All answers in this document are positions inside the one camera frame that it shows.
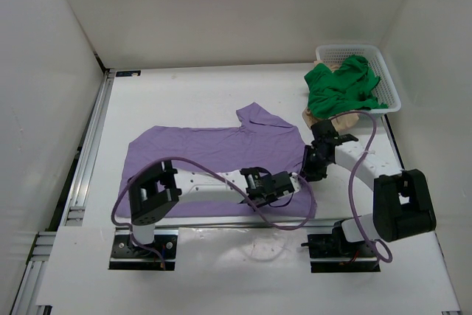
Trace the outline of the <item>purple t shirt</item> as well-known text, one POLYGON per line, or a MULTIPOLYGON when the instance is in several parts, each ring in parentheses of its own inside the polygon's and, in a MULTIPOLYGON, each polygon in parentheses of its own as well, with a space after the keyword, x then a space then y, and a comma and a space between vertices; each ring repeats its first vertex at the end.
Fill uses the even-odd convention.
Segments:
MULTIPOLYGON (((223 173, 247 167, 262 167, 270 173, 298 173, 305 143, 299 129, 266 111, 257 103, 236 110, 240 121, 234 128, 177 128, 153 126, 128 145, 119 193, 128 180, 156 159, 177 156, 191 159, 210 170, 223 173)), ((303 187, 285 207, 265 206, 266 215, 305 218, 311 204, 303 187)), ((168 218, 229 217, 255 215, 238 201, 179 202, 168 218)))

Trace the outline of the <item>green t shirt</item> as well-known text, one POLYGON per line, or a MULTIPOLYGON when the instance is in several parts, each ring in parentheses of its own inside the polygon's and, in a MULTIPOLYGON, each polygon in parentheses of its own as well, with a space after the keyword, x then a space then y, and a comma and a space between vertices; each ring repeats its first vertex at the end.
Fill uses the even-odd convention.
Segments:
POLYGON ((363 56, 349 56, 335 71, 318 63, 304 79, 309 90, 308 109, 315 117, 327 119, 347 111, 388 107, 372 93, 381 78, 363 56))

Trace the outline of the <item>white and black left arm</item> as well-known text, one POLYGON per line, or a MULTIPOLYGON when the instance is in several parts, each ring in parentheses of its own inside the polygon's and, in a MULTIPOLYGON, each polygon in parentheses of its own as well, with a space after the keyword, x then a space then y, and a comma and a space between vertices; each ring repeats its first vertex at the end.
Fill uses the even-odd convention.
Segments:
POLYGON ((271 174, 261 167, 247 167, 224 173, 201 168, 192 172, 173 166, 170 159, 154 162, 128 180, 132 236, 129 247, 138 256, 146 256, 155 246, 154 227, 179 202, 225 201, 253 210, 292 197, 302 189, 296 173, 271 174))

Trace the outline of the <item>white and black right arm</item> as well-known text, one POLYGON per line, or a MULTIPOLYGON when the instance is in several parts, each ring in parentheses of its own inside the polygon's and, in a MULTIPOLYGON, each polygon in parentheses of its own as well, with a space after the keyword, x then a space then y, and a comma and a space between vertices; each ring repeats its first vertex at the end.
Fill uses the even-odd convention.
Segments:
POLYGON ((369 152, 352 134, 339 134, 329 120, 311 127, 313 141, 305 147, 301 169, 309 181, 327 178, 330 165, 350 172, 348 200, 353 216, 333 227, 331 246, 347 256, 358 245, 375 252, 376 244, 410 238, 437 227, 426 176, 418 169, 401 170, 369 152), (362 181, 373 193, 372 212, 359 215, 355 208, 353 183, 362 181))

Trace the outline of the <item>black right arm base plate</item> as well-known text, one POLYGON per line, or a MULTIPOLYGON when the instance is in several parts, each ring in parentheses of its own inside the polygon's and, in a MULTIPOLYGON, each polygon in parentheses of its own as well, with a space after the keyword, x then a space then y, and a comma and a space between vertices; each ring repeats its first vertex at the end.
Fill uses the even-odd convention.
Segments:
POLYGON ((307 249, 312 273, 375 273, 381 268, 377 258, 365 241, 350 243, 341 227, 330 234, 308 234, 300 245, 307 249))

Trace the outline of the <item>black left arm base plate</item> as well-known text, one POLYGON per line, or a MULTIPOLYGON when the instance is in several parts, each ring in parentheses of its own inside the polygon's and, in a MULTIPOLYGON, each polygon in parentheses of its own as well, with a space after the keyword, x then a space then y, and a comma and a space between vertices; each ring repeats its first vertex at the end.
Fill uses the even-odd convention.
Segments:
POLYGON ((174 271, 178 248, 177 229, 157 229, 154 242, 137 246, 128 231, 114 234, 108 261, 110 270, 120 271, 174 271))

